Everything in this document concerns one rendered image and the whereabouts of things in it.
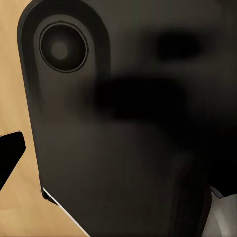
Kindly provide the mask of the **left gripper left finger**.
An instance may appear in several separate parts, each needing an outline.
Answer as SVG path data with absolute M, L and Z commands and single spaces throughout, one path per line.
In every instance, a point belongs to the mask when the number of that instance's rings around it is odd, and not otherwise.
M 0 137 L 0 190 L 26 150 L 21 131 Z

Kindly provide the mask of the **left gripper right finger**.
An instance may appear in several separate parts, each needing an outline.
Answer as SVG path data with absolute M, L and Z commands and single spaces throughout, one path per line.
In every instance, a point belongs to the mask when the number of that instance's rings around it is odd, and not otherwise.
M 221 149 L 237 171 L 237 133 L 226 131 Z

